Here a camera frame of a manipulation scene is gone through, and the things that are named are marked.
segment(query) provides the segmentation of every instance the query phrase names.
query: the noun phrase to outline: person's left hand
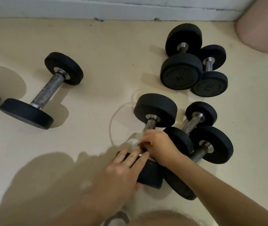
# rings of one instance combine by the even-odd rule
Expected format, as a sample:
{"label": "person's left hand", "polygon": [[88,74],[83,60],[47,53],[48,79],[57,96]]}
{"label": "person's left hand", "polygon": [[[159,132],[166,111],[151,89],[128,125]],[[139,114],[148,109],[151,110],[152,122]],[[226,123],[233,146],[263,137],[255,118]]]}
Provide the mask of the person's left hand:
{"label": "person's left hand", "polygon": [[91,192],[83,197],[83,204],[98,211],[104,219],[116,214],[142,187],[142,184],[137,182],[137,178],[149,157],[149,153],[143,153],[135,162],[141,152],[140,149],[134,150],[124,160],[127,152],[127,148],[122,150],[105,167],[95,179]]}

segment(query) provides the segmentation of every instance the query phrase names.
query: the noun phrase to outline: beige floor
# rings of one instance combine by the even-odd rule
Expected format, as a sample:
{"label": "beige floor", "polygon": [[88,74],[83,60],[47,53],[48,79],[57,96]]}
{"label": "beige floor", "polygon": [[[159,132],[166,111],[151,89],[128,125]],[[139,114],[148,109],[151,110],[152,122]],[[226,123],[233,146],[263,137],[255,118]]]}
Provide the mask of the beige floor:
{"label": "beige floor", "polygon": [[[132,113],[137,98],[159,93],[178,106],[205,101],[217,110],[215,127],[234,145],[224,165],[200,165],[268,209],[268,54],[240,43],[232,22],[195,22],[203,45],[219,44],[227,61],[219,69],[228,90],[214,98],[162,86],[165,40],[179,22],[63,19],[0,19],[0,96],[31,102],[51,74],[44,58],[53,51],[84,71],[80,85],[62,86],[44,111],[55,119],[41,130],[0,111],[0,225],[34,225],[55,216],[134,133],[144,127]],[[133,215],[177,209],[207,225],[211,216],[198,200],[187,201],[166,183],[140,190],[128,205]]]}

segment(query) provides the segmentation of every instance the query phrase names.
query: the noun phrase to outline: white baseboard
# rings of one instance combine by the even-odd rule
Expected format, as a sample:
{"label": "white baseboard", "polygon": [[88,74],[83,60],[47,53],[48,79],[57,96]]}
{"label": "white baseboard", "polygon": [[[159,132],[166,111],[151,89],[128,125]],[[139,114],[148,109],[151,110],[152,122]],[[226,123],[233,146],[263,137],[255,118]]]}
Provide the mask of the white baseboard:
{"label": "white baseboard", "polygon": [[243,11],[87,0],[0,0],[0,17],[235,21]]}

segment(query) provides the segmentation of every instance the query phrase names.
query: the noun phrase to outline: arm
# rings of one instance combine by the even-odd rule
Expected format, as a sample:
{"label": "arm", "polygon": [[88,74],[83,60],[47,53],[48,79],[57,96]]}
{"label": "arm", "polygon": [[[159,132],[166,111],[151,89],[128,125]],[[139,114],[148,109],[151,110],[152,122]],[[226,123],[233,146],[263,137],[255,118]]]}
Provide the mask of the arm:
{"label": "arm", "polygon": [[268,225],[266,209],[181,154],[166,133],[147,130],[139,144],[192,189],[218,225]]}
{"label": "arm", "polygon": [[115,215],[142,185],[137,182],[149,153],[133,151],[125,160],[128,149],[122,150],[95,179],[91,191],[53,219],[47,226],[99,226]]}

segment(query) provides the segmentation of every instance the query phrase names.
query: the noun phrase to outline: pink cylinder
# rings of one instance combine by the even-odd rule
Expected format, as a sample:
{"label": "pink cylinder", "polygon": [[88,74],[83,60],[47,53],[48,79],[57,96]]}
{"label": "pink cylinder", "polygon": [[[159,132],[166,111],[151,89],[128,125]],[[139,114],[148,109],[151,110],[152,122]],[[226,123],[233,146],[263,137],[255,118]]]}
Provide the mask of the pink cylinder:
{"label": "pink cylinder", "polygon": [[245,45],[268,53],[268,0],[257,0],[236,23],[235,30]]}

